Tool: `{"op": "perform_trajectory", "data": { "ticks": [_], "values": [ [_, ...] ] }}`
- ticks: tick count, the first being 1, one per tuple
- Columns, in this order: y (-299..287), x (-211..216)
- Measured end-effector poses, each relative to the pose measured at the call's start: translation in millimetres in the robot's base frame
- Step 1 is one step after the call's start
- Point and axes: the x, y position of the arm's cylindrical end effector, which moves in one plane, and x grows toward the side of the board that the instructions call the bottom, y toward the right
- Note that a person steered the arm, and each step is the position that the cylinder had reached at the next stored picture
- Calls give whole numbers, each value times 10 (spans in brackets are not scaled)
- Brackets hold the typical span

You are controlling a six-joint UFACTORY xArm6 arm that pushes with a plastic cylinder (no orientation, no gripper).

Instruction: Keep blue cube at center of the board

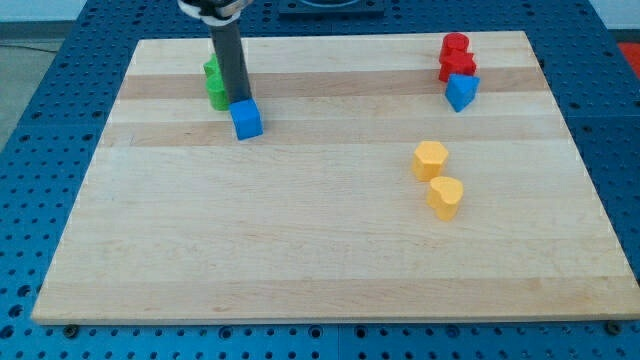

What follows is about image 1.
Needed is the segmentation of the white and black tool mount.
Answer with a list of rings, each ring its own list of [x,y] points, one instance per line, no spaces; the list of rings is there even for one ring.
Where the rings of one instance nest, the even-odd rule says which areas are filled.
[[[226,26],[236,21],[253,0],[178,0],[180,10],[208,26]]]

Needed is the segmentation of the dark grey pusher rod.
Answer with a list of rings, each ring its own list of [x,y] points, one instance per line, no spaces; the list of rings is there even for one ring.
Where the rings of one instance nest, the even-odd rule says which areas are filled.
[[[210,28],[215,55],[229,103],[252,97],[237,21]]]

